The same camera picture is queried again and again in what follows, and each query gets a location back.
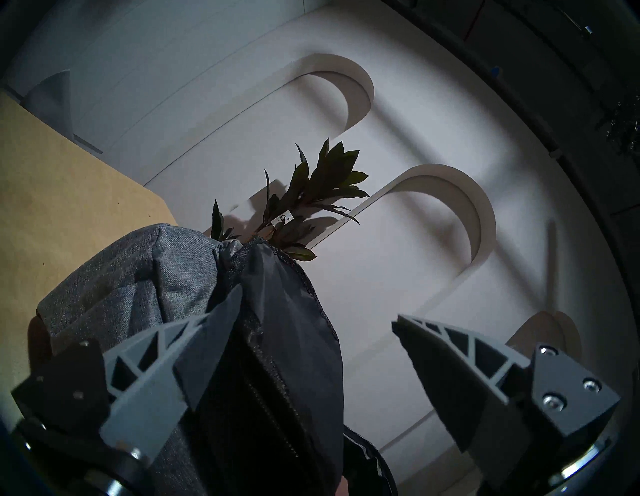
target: bolt head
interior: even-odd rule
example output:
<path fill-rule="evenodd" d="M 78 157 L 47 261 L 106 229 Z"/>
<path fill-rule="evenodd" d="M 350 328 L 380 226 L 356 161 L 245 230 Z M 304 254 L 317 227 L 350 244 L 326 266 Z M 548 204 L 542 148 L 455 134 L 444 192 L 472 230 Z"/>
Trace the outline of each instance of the bolt head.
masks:
<path fill-rule="evenodd" d="M 540 346 L 540 353 L 542 353 L 543 355 L 556 356 L 558 354 L 558 351 L 550 346 Z"/>
<path fill-rule="evenodd" d="M 546 394 L 542 399 L 542 404 L 549 410 L 561 412 L 566 407 L 565 401 L 555 394 Z"/>
<path fill-rule="evenodd" d="M 591 393 L 599 393 L 602 390 L 602 386 L 596 379 L 585 379 L 582 386 Z"/>

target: cardboard sheet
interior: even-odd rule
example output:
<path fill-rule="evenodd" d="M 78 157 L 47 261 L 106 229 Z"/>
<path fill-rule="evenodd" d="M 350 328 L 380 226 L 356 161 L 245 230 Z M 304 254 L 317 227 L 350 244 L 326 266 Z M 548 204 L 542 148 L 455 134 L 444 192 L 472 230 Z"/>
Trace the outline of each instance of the cardboard sheet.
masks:
<path fill-rule="evenodd" d="M 164 200 L 85 152 L 0 93 L 0 415 L 29 371 L 36 306 L 125 234 L 175 220 Z"/>

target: curved edge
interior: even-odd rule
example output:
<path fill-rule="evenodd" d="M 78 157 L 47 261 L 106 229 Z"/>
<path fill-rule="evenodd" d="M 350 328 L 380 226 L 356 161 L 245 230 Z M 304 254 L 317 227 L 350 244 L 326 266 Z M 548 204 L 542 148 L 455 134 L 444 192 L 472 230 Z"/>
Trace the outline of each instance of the curved edge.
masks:
<path fill-rule="evenodd" d="M 231 119 L 294 79 L 313 72 L 336 72 L 350 77 L 362 86 L 369 97 L 369 102 L 373 104 L 375 96 L 373 81 L 367 71 L 353 60 L 339 55 L 323 53 L 302 57 L 271 74 L 253 88 L 234 97 L 229 103 L 212 112 L 204 121 L 190 128 L 172 145 L 161 149 L 147 166 L 149 169 L 157 170 L 158 172 L 154 173 L 151 179 L 146 181 L 145 186 L 185 153 L 231 121 Z"/>
<path fill-rule="evenodd" d="M 370 207 L 389 191 L 394 189 L 398 184 L 402 183 L 402 181 L 418 176 L 438 177 L 459 188 L 471 201 L 472 205 L 476 209 L 476 213 L 480 221 L 480 246 L 476 256 L 473 258 L 469 266 L 464 269 L 449 285 L 446 285 L 442 290 L 438 291 L 418 310 L 423 314 L 440 303 L 473 272 L 484 264 L 497 244 L 497 226 L 493 206 L 491 205 L 489 197 L 480 185 L 461 170 L 442 164 L 418 165 L 406 170 L 384 188 L 379 190 L 375 195 L 358 205 L 358 207 L 353 209 L 350 214 L 354 217 L 357 216 L 360 212 Z M 311 241 L 307 245 L 307 248 L 313 248 L 318 243 L 321 243 L 322 240 L 326 239 L 349 221 L 349 218 L 343 217 L 340 221 L 336 222 L 336 224 Z"/>

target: triangular cutout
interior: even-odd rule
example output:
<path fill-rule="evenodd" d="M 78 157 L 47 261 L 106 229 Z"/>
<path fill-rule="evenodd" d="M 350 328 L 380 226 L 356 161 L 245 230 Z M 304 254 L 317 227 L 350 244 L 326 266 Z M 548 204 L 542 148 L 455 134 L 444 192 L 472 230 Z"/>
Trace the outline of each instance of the triangular cutout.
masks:
<path fill-rule="evenodd" d="M 469 356 L 469 336 L 453 329 L 445 327 L 445 331 L 449 335 L 449 339 L 465 356 Z"/>

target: gray textured fabric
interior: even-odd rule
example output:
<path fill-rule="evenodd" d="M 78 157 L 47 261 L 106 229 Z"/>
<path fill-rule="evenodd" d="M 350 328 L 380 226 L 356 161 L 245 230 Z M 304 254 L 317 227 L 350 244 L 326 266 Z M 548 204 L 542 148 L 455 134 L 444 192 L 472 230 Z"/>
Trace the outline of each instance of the gray textured fabric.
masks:
<path fill-rule="evenodd" d="M 216 287 L 217 261 L 241 247 L 168 224 L 127 234 L 40 302 L 53 353 L 87 337 L 105 352 L 151 326 L 204 314 Z M 193 422 L 189 415 L 181 420 L 151 467 L 158 495 L 223 493 Z"/>

